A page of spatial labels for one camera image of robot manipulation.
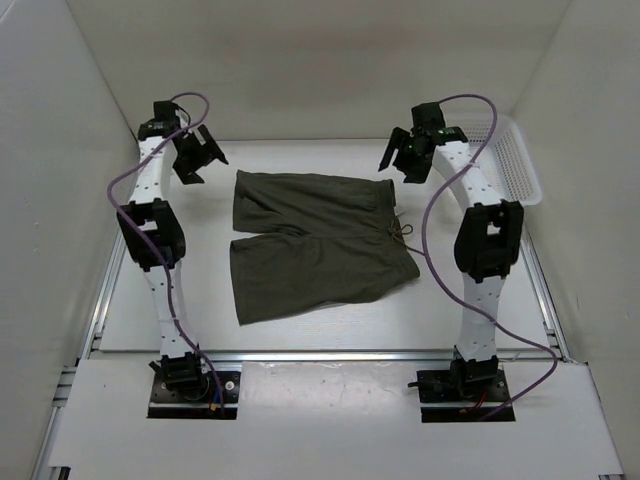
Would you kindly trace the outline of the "olive green shorts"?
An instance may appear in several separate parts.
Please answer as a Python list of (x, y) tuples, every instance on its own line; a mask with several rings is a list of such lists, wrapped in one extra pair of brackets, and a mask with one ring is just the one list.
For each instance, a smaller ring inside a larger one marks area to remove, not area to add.
[(392, 180), (236, 174), (230, 271), (238, 322), (374, 302), (417, 280)]

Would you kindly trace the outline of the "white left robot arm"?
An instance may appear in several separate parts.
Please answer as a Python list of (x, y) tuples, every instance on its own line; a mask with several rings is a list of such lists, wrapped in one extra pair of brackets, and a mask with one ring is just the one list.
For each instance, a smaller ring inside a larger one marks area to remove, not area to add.
[(160, 359), (151, 367), (168, 390), (198, 400), (216, 387), (218, 377), (187, 326), (181, 286), (186, 237), (168, 194), (172, 175), (184, 185), (202, 184), (200, 169), (228, 160), (204, 120), (178, 104), (185, 96), (153, 104), (152, 118), (137, 133), (139, 163), (109, 183), (107, 197), (158, 316)]

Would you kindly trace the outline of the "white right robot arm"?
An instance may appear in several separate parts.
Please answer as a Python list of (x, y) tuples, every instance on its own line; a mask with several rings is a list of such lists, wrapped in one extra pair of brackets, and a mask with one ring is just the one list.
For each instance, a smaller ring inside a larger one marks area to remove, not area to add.
[(412, 128), (392, 130), (379, 165), (394, 166), (408, 183), (423, 183), (437, 171), (457, 201), (463, 219), (454, 242), (462, 274), (461, 329), (454, 346), (449, 387), (470, 400), (497, 377), (495, 322), (506, 277), (519, 256), (524, 209), (493, 187), (458, 126), (448, 126), (437, 102), (411, 109)]

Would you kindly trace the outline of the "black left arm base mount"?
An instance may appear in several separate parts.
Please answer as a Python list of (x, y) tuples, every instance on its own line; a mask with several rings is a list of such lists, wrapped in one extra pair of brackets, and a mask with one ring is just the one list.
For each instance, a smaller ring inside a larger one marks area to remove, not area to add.
[(194, 353), (180, 358), (164, 356), (151, 361), (154, 377), (147, 417), (172, 420), (236, 420), (241, 392), (241, 371), (210, 371)]

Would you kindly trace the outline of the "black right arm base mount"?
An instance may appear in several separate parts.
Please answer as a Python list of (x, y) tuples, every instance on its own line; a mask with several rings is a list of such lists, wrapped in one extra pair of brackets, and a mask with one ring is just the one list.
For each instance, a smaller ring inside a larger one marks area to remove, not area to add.
[(464, 360), (455, 349), (447, 369), (418, 370), (407, 387), (418, 392), (422, 423), (516, 420), (496, 355), (482, 361)]

